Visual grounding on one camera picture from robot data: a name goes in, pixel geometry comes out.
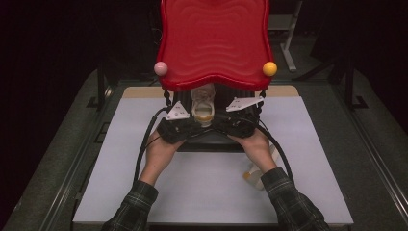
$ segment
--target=red plastic tray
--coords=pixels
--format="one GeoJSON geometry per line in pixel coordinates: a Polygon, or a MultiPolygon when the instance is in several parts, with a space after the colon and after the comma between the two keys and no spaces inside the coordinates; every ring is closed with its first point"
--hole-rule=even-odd
{"type": "Polygon", "coordinates": [[[273,62],[268,0],[162,0],[163,38],[157,61],[168,72],[163,89],[191,90],[221,83],[265,90],[262,67],[273,62]]]}

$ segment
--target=plaid sleeve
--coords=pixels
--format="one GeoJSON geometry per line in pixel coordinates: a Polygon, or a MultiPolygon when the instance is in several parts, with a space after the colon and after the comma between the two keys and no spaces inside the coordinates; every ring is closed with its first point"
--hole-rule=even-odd
{"type": "Polygon", "coordinates": [[[137,181],[123,199],[113,218],[104,223],[102,230],[142,231],[147,216],[159,192],[142,181],[137,181]]]}
{"type": "Polygon", "coordinates": [[[321,211],[296,189],[282,168],[266,172],[261,180],[283,230],[330,230],[321,211]]]}

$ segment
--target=ball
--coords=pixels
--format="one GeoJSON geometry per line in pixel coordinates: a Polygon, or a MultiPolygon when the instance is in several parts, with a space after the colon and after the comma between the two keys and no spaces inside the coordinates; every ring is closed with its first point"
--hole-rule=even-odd
{"type": "Polygon", "coordinates": [[[262,67],[262,71],[264,71],[264,74],[269,77],[275,75],[277,70],[278,67],[274,62],[267,62],[266,64],[264,64],[264,67],[262,67]]]}
{"type": "Polygon", "coordinates": [[[168,67],[165,62],[157,62],[154,65],[154,72],[159,76],[164,76],[167,74],[168,67]]]}

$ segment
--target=white table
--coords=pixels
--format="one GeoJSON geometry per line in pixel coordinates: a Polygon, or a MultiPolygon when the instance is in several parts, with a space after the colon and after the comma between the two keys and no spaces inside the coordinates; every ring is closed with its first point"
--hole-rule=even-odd
{"type": "MultiPolygon", "coordinates": [[[[272,94],[280,90],[269,89],[272,94]]],[[[282,90],[282,94],[288,94],[288,90],[293,89],[282,90]]],[[[115,214],[131,189],[147,124],[164,105],[163,98],[138,98],[125,92],[74,222],[105,222],[115,214]]],[[[261,120],[285,151],[296,187],[322,211],[326,222],[351,224],[353,220],[302,98],[267,97],[261,120]]],[[[156,183],[160,193],[148,222],[276,224],[277,216],[266,192],[256,190],[242,178],[250,164],[244,153],[176,153],[156,183]]],[[[283,167],[281,159],[277,165],[283,167]]]]}

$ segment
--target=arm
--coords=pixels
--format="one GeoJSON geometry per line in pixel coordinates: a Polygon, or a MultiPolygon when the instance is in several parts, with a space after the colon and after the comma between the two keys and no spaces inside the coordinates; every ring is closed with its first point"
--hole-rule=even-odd
{"type": "Polygon", "coordinates": [[[159,194],[154,185],[183,141],[169,144],[159,138],[159,133],[155,131],[150,135],[147,143],[150,144],[146,149],[146,164],[139,180],[125,196],[114,217],[104,223],[103,231],[145,229],[150,208],[159,194]]]}
{"type": "Polygon", "coordinates": [[[268,138],[258,129],[246,139],[230,137],[238,142],[261,172],[268,197],[283,230],[330,230],[324,216],[308,197],[298,192],[282,168],[277,167],[269,152],[268,138]]]}

